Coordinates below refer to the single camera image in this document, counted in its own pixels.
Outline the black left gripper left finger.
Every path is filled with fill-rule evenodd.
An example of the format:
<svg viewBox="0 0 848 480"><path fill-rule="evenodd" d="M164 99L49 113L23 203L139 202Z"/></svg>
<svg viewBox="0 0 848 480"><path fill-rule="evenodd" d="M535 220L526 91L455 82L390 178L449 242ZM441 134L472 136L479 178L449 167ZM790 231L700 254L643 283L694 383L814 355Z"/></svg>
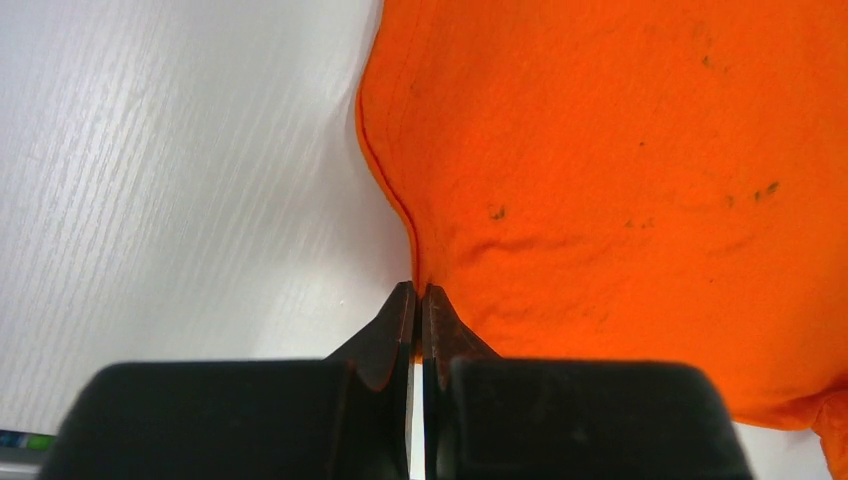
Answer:
<svg viewBox="0 0 848 480"><path fill-rule="evenodd" d="M322 359L135 362L99 371L43 479L405 479L416 295Z"/></svg>

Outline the orange t shirt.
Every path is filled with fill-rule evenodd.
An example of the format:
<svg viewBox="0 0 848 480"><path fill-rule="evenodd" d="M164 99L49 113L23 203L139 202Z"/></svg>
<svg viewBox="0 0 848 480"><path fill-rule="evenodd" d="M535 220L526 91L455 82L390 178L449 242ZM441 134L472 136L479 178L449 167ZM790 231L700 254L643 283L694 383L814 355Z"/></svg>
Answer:
<svg viewBox="0 0 848 480"><path fill-rule="evenodd" d="M845 2L387 1L356 122L498 353L696 366L846 477Z"/></svg>

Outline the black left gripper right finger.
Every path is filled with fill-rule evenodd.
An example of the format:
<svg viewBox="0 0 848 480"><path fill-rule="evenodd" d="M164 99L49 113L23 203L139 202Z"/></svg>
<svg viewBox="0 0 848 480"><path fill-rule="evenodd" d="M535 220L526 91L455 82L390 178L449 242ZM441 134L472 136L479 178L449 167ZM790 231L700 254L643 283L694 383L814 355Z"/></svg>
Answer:
<svg viewBox="0 0 848 480"><path fill-rule="evenodd" d="M421 301L429 479L748 479L706 375L653 361L498 355L445 290Z"/></svg>

